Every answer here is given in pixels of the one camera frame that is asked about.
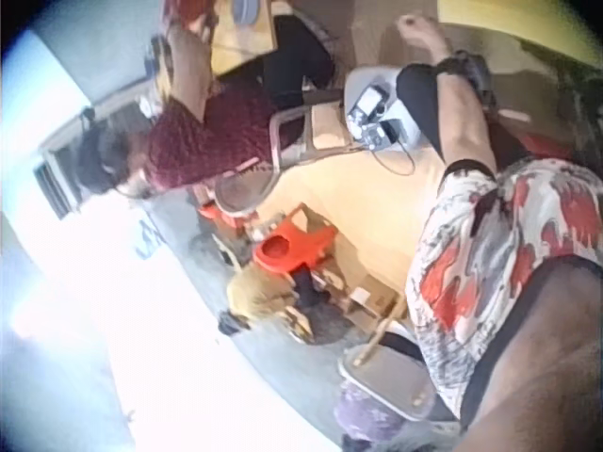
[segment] wooden table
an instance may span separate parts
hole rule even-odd
[[[237,26],[231,12],[233,0],[217,0],[218,26],[214,33],[211,67],[214,74],[227,73],[241,64],[276,49],[270,1],[259,0],[260,11],[251,26]]]

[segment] patterned shorts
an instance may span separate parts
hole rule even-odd
[[[603,183],[555,159],[444,179],[406,283],[433,383],[461,418],[477,363],[545,260],[603,262]]]

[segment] cable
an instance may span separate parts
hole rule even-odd
[[[401,143],[400,140],[398,140],[398,144],[401,146],[402,150],[404,151],[404,153],[406,154],[406,156],[408,157],[408,159],[411,161],[411,164],[413,165],[413,168],[410,170],[410,172],[407,172],[405,174],[403,174],[401,172],[394,171],[393,169],[389,168],[387,165],[385,165],[385,163],[382,161],[382,159],[377,156],[377,153],[374,153],[374,152],[371,152],[371,153],[373,154],[373,157],[375,157],[375,160],[377,160],[377,163],[379,163],[379,165],[381,165],[382,167],[384,167],[386,170],[388,170],[392,174],[396,174],[397,176],[401,176],[401,177],[412,176],[415,173],[415,170],[416,170],[415,160],[410,155],[410,153],[406,150],[406,147],[404,147],[404,145]]]

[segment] hair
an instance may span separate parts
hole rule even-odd
[[[238,318],[230,311],[222,311],[218,320],[218,331],[226,336],[233,336],[238,332],[248,329]]]
[[[117,132],[106,122],[96,122],[88,111],[83,117],[90,127],[82,136],[77,151],[77,181],[89,192],[102,195],[123,183],[128,175],[129,143],[125,132]]]

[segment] hand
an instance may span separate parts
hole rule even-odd
[[[434,64],[452,54],[452,49],[435,20],[420,14],[407,14],[401,16],[396,25],[402,38],[409,44],[430,52]]]

